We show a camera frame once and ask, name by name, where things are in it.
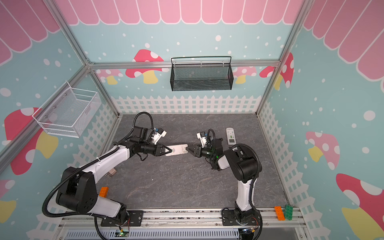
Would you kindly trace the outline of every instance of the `pink mushroom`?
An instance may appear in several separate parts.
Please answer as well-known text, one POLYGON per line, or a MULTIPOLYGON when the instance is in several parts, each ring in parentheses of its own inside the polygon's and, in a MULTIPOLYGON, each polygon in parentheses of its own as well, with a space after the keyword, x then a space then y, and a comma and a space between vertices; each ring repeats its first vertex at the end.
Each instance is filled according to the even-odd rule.
POLYGON ((306 138, 306 144, 310 142, 314 145, 313 148, 308 149, 312 160, 318 162, 320 157, 324 155, 328 167, 334 170, 340 159, 340 147, 335 136, 321 132, 307 132, 306 138))
POLYGON ((15 180, 0 180, 0 199, 13 187, 15 180))
MULTIPOLYGON (((293 71, 294 71, 293 65, 294 65, 293 55, 292 53, 289 53, 287 61, 285 62, 283 69, 281 70, 279 76, 277 77, 277 81, 275 82, 275 85, 274 85, 277 91, 280 90, 280 83, 283 79, 285 82, 285 86, 287 88, 289 88, 289 86, 291 85, 292 78, 293 78, 293 71)), ((274 70, 274 67, 272 66, 266 67, 260 72, 260 77, 266 78, 266 77, 272 76, 273 70, 274 70)))
POLYGON ((340 190, 358 206, 342 208, 344 217, 359 239, 376 239, 384 236, 384 191, 346 174, 337 174, 340 190))
MULTIPOLYGON (((141 49, 137 52, 133 62, 163 62, 164 60, 156 53, 147 49, 141 49)), ((154 71, 168 72, 168 68, 144 68, 144 69, 127 69, 125 75, 129 78, 136 78, 143 74, 145 84, 157 83, 159 80, 155 76, 154 71)))
POLYGON ((237 78, 236 84, 243 84, 245 83, 245 76, 256 76, 257 71, 255 67, 238 67, 235 68, 233 71, 233 77, 237 78))
POLYGON ((114 78, 114 76, 122 77, 123 74, 118 69, 98 69, 96 74, 99 76, 100 80, 104 83, 105 79, 107 79, 107 83, 109 85, 116 85, 118 82, 114 78))
MULTIPOLYGON (((12 141, 16 135, 32 120, 32 114, 38 108, 23 108, 9 114, 4 120, 5 135, 7 140, 3 145, 12 141)), ((29 140, 27 145, 17 154, 11 162, 11 169, 14 174, 26 173, 32 166, 36 149, 40 150, 44 157, 49 158, 58 146, 58 138, 39 131, 29 140)))
POLYGON ((262 78, 268 78, 268 77, 272 76, 274 70, 275 70, 275 67, 268 66, 268 67, 264 68, 264 69, 260 72, 260 77, 262 77, 262 78))

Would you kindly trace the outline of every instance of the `white polka dot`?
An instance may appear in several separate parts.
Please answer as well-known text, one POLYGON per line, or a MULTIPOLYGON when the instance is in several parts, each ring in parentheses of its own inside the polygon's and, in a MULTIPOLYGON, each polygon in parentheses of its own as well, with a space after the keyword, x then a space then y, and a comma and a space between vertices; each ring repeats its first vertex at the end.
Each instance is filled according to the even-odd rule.
POLYGON ((0 94, 4 97, 9 97, 11 95, 11 91, 8 88, 1 88, 0 94))
POLYGON ((372 121, 375 117, 376 114, 374 111, 369 110, 364 113, 364 119, 367 121, 372 121))
POLYGON ((25 160, 29 163, 33 163, 33 159, 35 157, 35 151, 36 149, 32 149, 32 150, 29 150, 26 154, 25 154, 25 160))
POLYGON ((8 182, 6 182, 5 188, 6 189, 11 189, 14 184, 15 184, 15 180, 9 180, 8 182))
POLYGON ((25 116, 31 116, 35 111, 33 108, 22 108, 20 109, 21 113, 24 114, 25 116))
POLYGON ((374 196, 380 195, 382 192, 381 188, 375 187, 363 181, 360 181, 360 185, 364 189, 364 191, 374 196))
POLYGON ((3 146, 6 146, 6 145, 8 145, 10 142, 11 142, 11 140, 4 140, 4 141, 1 142, 1 144, 2 144, 3 146))
POLYGON ((328 146, 328 144, 324 143, 323 146, 322 146, 322 149, 323 149, 324 151, 328 151, 328 150, 329 150, 329 146, 328 146))
POLYGON ((158 56, 156 53, 151 52, 151 57, 153 57, 153 58, 158 58, 159 56, 158 56))
POLYGON ((339 146, 335 146, 333 148, 333 150, 335 151, 336 154, 339 154, 340 155, 340 147, 339 146))
POLYGON ((369 153, 369 148, 367 147, 363 147, 361 150, 363 153, 369 153))
POLYGON ((360 199, 359 197, 356 195, 356 193, 352 192, 351 190, 347 189, 347 190, 344 190, 343 193, 349 198, 352 200, 352 202, 356 203, 357 206, 360 206, 360 199))

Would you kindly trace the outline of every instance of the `white remote control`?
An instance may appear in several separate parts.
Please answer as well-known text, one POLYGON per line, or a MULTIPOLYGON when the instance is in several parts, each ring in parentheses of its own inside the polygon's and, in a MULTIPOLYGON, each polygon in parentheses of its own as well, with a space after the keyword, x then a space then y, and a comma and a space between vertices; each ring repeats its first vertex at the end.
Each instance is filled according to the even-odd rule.
POLYGON ((228 145, 235 145, 236 144, 236 139, 235 139, 235 132, 233 131, 233 128, 227 127, 227 142, 228 145))

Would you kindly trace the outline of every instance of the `small wooden block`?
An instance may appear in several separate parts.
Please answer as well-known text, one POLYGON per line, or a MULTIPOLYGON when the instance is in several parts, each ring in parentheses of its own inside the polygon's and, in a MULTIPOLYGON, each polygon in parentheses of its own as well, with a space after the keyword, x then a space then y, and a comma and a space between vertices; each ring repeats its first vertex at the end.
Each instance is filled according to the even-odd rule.
POLYGON ((277 214, 277 219, 279 221, 285 221, 284 213, 283 213, 283 210, 281 209, 281 207, 280 206, 276 206, 275 207, 275 211, 276 211, 276 214, 277 214))
POLYGON ((109 190, 109 187, 102 187, 100 189, 99 196, 100 197, 107 197, 108 190, 109 190))
POLYGON ((113 176, 116 172, 116 169, 112 168, 108 173, 110 176, 113 176))

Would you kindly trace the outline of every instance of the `gray tabletop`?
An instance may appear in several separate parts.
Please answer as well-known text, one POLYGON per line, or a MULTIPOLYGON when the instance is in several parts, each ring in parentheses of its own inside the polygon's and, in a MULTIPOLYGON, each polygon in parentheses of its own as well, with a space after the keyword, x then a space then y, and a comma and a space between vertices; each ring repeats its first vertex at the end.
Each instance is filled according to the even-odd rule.
MULTIPOLYGON (((135 115, 123 115, 114 141, 122 139, 132 128, 135 115)), ((159 140, 164 145, 200 143, 196 133, 212 128, 216 138, 223 138, 228 149, 225 129, 232 127, 237 143, 252 147, 262 163, 255 185, 256 207, 284 206, 287 201, 255 114, 154 114, 154 127, 167 132, 159 140)), ((136 126, 150 128, 147 115, 141 115, 136 126)), ((155 157, 141 162, 138 156, 115 167, 117 173, 104 176, 97 190, 109 187, 107 198, 127 205, 127 208, 161 207, 234 207, 237 179, 230 168, 212 170, 205 159, 190 153, 155 157)))

